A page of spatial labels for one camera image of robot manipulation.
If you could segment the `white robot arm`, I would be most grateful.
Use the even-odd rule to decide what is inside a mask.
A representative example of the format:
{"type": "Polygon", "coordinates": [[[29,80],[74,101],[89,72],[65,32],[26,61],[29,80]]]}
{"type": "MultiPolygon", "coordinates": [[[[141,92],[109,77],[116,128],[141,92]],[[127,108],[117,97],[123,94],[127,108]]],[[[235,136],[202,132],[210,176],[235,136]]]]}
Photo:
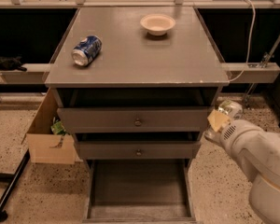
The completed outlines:
{"type": "Polygon", "coordinates": [[[249,204],[265,224],[280,224],[280,133],[217,110],[207,117],[222,147],[252,183],[249,204]]]}

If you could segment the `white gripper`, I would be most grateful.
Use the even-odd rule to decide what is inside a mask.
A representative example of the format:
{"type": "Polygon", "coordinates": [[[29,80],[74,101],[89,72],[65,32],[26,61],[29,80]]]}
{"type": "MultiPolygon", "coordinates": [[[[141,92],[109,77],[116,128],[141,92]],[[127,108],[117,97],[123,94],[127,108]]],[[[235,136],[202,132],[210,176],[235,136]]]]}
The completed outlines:
{"type": "Polygon", "coordinates": [[[263,154],[264,130],[259,126],[243,119],[231,121],[229,116],[217,110],[213,110],[207,119],[211,127],[204,137],[222,147],[234,160],[239,160],[244,150],[255,157],[263,154]]]}

